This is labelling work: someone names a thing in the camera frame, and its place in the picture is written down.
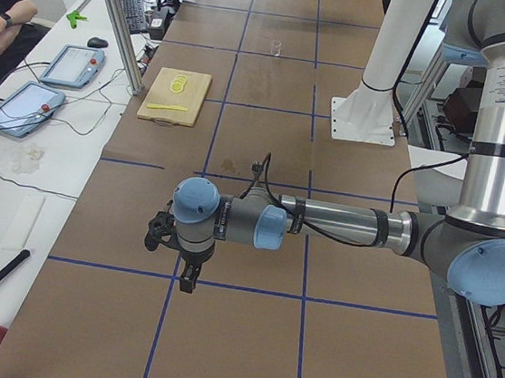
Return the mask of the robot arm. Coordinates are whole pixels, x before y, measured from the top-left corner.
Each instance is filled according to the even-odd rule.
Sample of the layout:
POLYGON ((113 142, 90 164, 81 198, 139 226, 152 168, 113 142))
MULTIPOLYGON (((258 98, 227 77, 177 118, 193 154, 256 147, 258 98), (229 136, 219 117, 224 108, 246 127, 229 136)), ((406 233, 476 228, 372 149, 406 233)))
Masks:
POLYGON ((385 247, 416 259, 456 294, 505 304, 505 0, 452 0, 443 40, 452 63, 486 67, 460 200, 444 216, 381 211, 273 195, 251 184, 222 195, 205 178, 183 180, 149 223, 147 249, 176 249, 180 289, 195 289, 219 241, 277 249, 286 234, 322 235, 354 247, 385 247))

